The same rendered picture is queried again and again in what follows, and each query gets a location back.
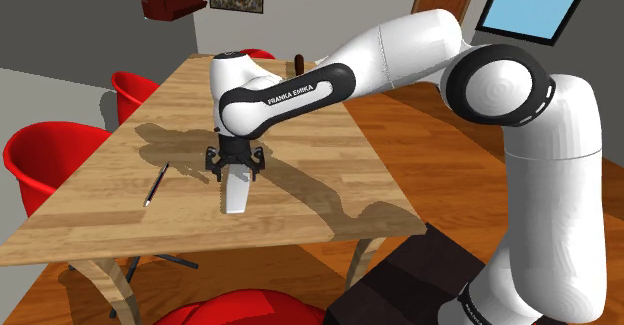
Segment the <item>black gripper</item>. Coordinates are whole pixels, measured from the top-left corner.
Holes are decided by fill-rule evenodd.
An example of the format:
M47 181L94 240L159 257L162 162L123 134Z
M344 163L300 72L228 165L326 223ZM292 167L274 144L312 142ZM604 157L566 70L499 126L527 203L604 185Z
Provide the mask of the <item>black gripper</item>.
M219 135L219 151L208 146L205 153L205 169L213 173L218 182L222 181L222 168L226 164L246 164L251 171L252 181L265 169L265 156L262 147L251 151L250 141L239 137Z

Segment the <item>white flat remote control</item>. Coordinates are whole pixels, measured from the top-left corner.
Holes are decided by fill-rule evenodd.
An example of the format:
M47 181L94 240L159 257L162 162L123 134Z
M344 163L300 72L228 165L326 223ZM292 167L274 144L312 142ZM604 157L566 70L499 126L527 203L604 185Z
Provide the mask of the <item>white flat remote control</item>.
M227 214L241 214L245 212L250 184L251 172L246 165L229 165L225 183L225 212Z

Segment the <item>wooden table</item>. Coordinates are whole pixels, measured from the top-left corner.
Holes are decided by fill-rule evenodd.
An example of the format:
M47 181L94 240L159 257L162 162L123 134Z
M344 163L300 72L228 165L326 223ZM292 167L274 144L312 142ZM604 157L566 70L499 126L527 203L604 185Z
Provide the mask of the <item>wooden table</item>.
M145 318L129 285L107 274L121 257L353 240L347 280L365 273L389 237L425 225L340 104L295 118L261 139L266 167L242 214L225 212L225 182L204 166L218 137L209 57L187 59L4 243L0 266L68 262L115 307L122 325ZM153 200L145 198L166 162ZM35 227L41 215L100 213L102 225Z

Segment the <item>black pen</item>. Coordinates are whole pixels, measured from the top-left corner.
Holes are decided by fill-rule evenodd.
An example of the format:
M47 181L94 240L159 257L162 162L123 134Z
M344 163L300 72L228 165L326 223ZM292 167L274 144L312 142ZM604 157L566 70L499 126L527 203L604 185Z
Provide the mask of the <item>black pen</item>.
M149 190L149 192L148 192L148 194L147 194L147 196L145 198L145 201L143 203L143 207L149 206L149 204L153 200L154 195L155 195L155 193L156 193L160 183L162 182L163 177L164 177L165 173L167 172L169 166L170 166L170 163L166 162L164 164L164 166L159 170L159 173L158 173L156 179L154 180L154 182L153 182L153 184L152 184L152 186L151 186L151 188L150 188L150 190Z

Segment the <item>dark robot stand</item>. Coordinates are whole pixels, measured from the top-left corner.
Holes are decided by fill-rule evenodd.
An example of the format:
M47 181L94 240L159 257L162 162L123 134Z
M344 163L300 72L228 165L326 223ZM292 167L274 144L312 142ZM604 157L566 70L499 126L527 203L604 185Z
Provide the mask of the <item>dark robot stand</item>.
M432 225L379 262L327 309L322 325L438 325L484 263Z

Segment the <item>black framed window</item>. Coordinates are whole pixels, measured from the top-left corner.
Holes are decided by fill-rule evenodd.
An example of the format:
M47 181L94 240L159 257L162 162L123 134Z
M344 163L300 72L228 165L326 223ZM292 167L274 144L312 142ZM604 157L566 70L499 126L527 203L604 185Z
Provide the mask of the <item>black framed window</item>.
M582 0L487 0L476 29L541 45L556 44Z

